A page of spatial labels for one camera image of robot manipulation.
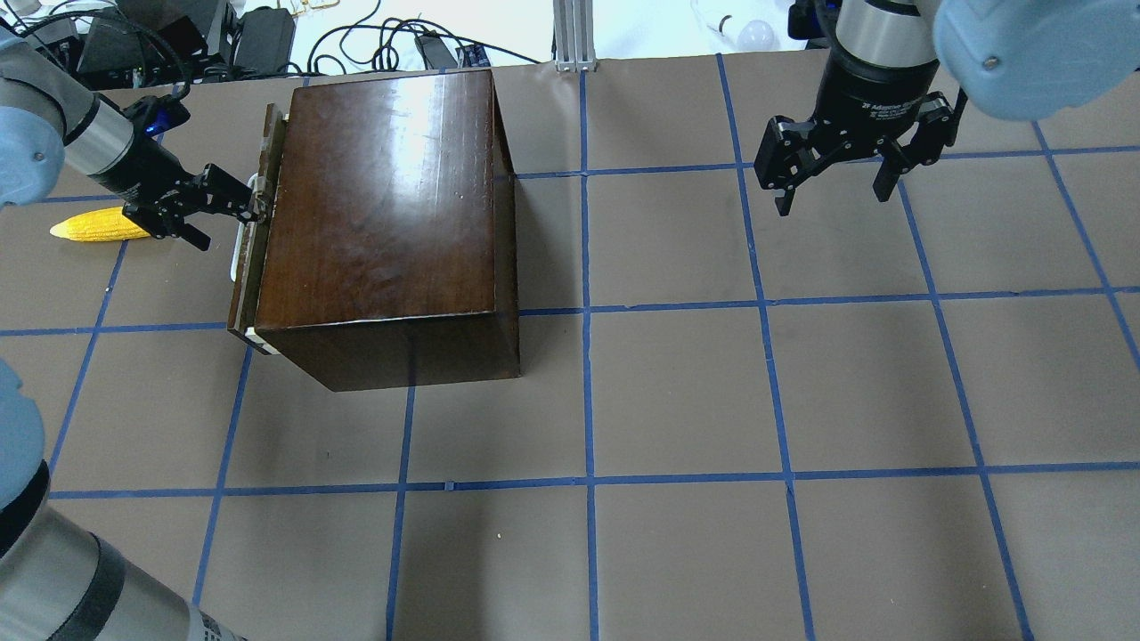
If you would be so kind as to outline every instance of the yellow corn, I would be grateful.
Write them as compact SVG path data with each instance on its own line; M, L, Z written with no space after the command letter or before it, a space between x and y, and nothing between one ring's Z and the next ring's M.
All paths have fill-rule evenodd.
M81 243L129 241L149 236L141 227L123 216L122 206L97 209L73 216L52 227L49 233L59 238Z

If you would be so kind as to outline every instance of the white label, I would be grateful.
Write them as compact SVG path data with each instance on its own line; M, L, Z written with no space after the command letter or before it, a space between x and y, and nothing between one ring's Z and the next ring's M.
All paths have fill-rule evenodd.
M190 628L186 633L186 641L249 641L245 636L234 634L193 605L186 606L190 609Z

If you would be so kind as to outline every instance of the wooden edge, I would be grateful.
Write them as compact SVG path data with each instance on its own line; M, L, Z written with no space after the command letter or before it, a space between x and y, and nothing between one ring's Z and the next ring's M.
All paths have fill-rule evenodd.
M277 105L266 107L266 125L261 139L261 156L258 176L254 179L250 210L254 221L242 229L237 259L237 279L229 301L227 328L261 354L271 354L264 346L251 338L261 292L261 274L266 263L266 245L272 220L277 195L277 175L280 171L282 146L285 141L285 116Z

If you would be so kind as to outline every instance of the box top surface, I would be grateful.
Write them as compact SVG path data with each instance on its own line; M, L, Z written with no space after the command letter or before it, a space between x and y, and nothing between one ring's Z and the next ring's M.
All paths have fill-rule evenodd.
M495 309L490 73L298 89L259 330Z

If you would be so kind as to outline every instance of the wooden box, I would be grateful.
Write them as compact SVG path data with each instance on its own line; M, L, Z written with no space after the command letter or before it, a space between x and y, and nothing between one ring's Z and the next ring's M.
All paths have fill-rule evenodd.
M490 72L308 87L287 124L272 112L261 193L276 197L245 232L230 330L334 391L518 376Z

